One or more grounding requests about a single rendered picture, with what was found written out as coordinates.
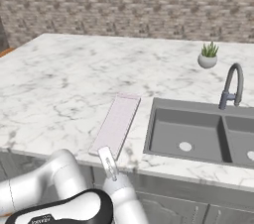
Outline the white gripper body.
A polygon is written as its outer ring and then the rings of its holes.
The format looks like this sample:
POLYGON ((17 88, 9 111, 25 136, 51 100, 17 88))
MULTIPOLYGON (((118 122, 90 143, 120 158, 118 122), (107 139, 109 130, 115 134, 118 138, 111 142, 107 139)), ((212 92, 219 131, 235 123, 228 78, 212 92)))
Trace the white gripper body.
POLYGON ((118 168, 116 162, 111 154, 111 151, 108 147, 103 147, 98 150, 98 155, 103 165, 105 174, 108 178, 111 178, 113 181, 117 180, 118 168))

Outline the pale pink ice cube tray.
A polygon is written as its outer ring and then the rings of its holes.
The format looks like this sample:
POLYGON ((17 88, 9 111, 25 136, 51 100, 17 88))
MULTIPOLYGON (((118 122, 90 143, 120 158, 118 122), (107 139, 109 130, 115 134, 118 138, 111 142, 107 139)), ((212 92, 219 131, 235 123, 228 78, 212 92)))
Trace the pale pink ice cube tray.
POLYGON ((91 155, 97 156, 100 148, 108 147, 114 159, 118 159, 140 101, 137 95, 118 93, 115 96, 88 151, 91 155))

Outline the grey cupboard door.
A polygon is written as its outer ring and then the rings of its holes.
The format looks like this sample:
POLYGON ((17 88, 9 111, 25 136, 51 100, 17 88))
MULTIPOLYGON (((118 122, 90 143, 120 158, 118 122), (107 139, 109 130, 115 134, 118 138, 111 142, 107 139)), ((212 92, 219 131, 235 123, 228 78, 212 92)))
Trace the grey cupboard door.
POLYGON ((202 224, 207 205, 194 201, 138 192, 150 224, 202 224))
POLYGON ((203 224, 254 224, 254 211, 210 204, 203 224))

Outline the grey double sink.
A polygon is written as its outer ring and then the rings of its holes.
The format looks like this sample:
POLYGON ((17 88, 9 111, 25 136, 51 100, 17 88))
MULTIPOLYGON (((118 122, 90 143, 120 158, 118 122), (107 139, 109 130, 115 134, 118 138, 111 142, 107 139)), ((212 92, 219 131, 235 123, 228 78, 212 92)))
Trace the grey double sink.
POLYGON ((254 108, 156 98, 143 152, 254 169, 254 108))

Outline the green plant in white pot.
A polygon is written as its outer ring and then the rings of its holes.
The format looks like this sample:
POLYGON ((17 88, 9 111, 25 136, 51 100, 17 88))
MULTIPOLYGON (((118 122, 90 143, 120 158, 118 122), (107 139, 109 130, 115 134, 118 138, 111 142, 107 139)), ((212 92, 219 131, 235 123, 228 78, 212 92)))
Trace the green plant in white pot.
POLYGON ((200 55, 197 58, 198 64, 204 69, 214 67, 217 63, 217 52, 218 46, 214 42, 203 45, 200 55))

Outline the orange wooden object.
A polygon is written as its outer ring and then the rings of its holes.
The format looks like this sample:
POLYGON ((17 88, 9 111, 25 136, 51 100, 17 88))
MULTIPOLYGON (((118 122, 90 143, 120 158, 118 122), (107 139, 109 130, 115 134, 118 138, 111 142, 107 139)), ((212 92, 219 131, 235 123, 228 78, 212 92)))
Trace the orange wooden object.
POLYGON ((15 48, 6 49, 6 50, 4 50, 3 52, 0 53, 0 57, 5 56, 6 54, 8 54, 8 53, 10 53, 14 50, 15 50, 15 48))

